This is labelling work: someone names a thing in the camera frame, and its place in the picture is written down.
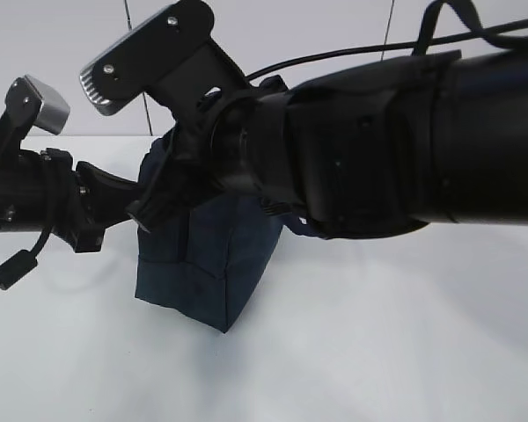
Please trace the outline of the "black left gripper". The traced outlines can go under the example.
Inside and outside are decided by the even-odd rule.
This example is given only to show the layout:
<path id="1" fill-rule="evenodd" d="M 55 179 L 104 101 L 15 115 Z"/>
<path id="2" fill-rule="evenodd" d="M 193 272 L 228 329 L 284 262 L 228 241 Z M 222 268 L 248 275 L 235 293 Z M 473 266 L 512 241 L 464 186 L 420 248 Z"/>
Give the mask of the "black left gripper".
<path id="1" fill-rule="evenodd" d="M 141 186 L 88 162 L 76 171 L 72 164 L 60 149 L 22 149 L 0 163 L 0 232 L 50 227 L 76 253 L 100 251 L 106 229 L 130 219 L 127 207 L 140 199 Z"/>

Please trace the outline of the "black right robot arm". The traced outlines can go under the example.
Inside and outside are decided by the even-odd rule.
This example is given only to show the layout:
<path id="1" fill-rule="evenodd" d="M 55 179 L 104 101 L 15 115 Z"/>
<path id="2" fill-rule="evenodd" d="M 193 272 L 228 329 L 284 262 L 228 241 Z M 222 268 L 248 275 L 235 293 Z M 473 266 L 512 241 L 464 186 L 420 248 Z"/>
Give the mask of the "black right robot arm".
<path id="1" fill-rule="evenodd" d="M 528 225 L 528 50 L 405 56 L 222 98 L 199 133 L 176 127 L 128 212 L 150 230 L 220 193 L 325 238 Z"/>

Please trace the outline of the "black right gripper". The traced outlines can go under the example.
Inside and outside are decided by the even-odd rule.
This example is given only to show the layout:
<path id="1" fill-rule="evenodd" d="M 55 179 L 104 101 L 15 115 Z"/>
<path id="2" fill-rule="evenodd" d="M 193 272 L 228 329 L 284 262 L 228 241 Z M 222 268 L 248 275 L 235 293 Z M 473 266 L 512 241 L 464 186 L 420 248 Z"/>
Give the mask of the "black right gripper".
<path id="1" fill-rule="evenodd" d="M 306 216 L 285 116 L 281 78 L 200 104 L 199 132 L 177 122 L 164 136 L 165 159 L 143 196 L 126 209 L 146 232 L 222 195 L 252 198 L 268 215 Z"/>

